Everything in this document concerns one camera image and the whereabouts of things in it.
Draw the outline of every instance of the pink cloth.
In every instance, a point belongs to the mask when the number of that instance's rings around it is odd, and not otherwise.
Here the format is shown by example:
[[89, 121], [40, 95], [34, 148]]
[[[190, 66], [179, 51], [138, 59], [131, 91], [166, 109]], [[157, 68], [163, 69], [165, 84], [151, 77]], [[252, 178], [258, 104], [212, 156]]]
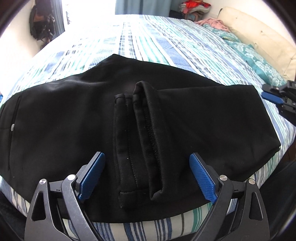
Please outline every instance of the pink cloth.
[[230, 30], [228, 29], [228, 27], [226, 27], [224, 25], [223, 21], [218, 20], [216, 18], [207, 18], [207, 19], [195, 22], [195, 23], [197, 23], [200, 26], [203, 26], [204, 24], [209, 24], [212, 28], [224, 30], [226, 32], [231, 33]]

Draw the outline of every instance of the pile of folded clothes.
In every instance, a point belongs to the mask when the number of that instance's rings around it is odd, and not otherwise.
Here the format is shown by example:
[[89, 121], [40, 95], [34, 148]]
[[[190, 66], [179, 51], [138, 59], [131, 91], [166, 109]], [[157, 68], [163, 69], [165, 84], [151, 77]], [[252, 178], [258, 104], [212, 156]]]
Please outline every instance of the pile of folded clothes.
[[179, 6], [180, 11], [185, 14], [185, 19], [194, 22], [200, 20], [205, 13], [210, 11], [210, 8], [211, 4], [203, 0], [188, 0]]

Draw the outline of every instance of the metal screw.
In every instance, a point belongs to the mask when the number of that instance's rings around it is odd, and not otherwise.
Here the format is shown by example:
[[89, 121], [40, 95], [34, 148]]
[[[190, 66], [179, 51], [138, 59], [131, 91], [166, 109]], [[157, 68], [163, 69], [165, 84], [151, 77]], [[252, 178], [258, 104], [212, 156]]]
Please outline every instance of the metal screw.
[[45, 184], [45, 183], [46, 183], [46, 179], [41, 179], [41, 180], [39, 181], [39, 183], [40, 183], [41, 185]]
[[227, 176], [225, 176], [225, 175], [221, 175], [219, 178], [220, 178], [221, 181], [226, 181], [227, 180]]
[[69, 175], [69, 176], [67, 177], [67, 179], [68, 179], [69, 181], [73, 181], [75, 178], [76, 178], [76, 175], [74, 175], [74, 174], [71, 174], [71, 175]]
[[250, 179], [249, 179], [249, 183], [252, 184], [252, 185], [254, 185], [256, 182], [255, 182], [254, 179], [251, 179], [251, 178], [250, 178]]

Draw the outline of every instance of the wall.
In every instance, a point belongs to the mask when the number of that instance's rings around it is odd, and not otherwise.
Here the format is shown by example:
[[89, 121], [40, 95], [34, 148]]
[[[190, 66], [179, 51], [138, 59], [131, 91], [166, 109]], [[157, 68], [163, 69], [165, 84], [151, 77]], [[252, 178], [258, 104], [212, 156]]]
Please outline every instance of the wall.
[[0, 37], [0, 92], [3, 95], [9, 94], [30, 59], [40, 50], [40, 42], [30, 34], [29, 16], [33, 5], [34, 0], [30, 0]]
[[296, 46], [284, 24], [270, 9], [270, 7], [262, 0], [206, 0], [205, 2], [208, 2], [212, 5], [211, 10], [208, 13], [208, 17], [216, 18], [221, 8], [233, 7], [270, 26], [272, 29], [286, 38], [291, 44]]

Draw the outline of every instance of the curtain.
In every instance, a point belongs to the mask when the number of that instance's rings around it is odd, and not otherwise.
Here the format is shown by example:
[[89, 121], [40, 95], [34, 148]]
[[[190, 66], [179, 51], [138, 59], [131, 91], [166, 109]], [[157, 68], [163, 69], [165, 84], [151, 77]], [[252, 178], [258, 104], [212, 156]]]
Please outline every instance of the curtain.
[[54, 36], [53, 39], [65, 32], [62, 0], [51, 0], [52, 15], [54, 17]]
[[172, 0], [116, 0], [115, 14], [146, 14], [168, 17]]

